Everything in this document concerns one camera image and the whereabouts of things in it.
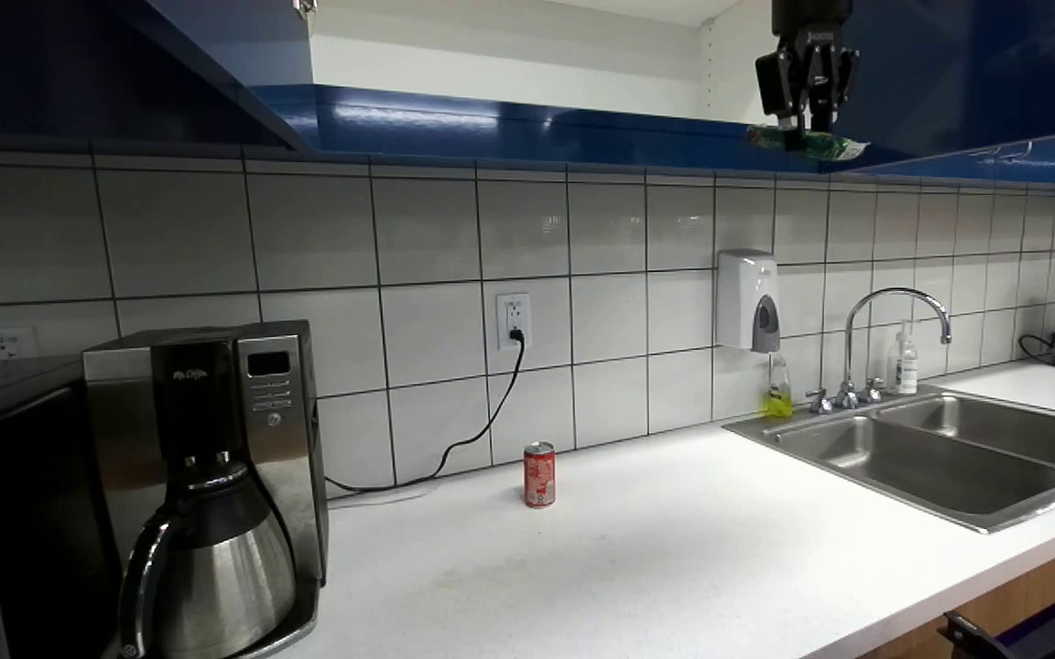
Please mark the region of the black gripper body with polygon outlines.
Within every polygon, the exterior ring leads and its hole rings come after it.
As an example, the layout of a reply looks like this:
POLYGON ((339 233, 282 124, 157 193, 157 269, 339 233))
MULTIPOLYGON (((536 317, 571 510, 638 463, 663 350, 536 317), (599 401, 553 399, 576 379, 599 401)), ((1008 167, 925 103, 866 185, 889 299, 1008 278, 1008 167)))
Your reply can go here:
POLYGON ((844 95, 858 51, 844 44, 852 0, 774 0, 776 47, 753 62, 762 95, 800 95, 829 88, 844 95))

